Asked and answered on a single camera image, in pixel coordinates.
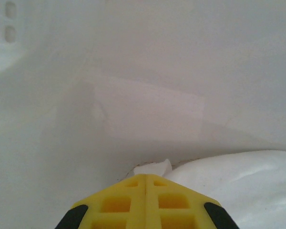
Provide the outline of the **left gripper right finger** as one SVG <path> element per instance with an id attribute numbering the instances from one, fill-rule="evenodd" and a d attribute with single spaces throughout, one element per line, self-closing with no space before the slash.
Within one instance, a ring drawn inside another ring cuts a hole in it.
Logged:
<path id="1" fill-rule="evenodd" d="M 147 229 L 237 229 L 238 225 L 208 196 L 157 175 L 146 175 Z"/>

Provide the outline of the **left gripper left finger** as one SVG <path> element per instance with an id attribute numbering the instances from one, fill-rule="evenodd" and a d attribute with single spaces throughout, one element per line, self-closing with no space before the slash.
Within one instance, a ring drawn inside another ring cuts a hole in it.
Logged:
<path id="1" fill-rule="evenodd" d="M 57 229 L 144 229 L 146 175 L 135 175 L 75 204 Z"/>

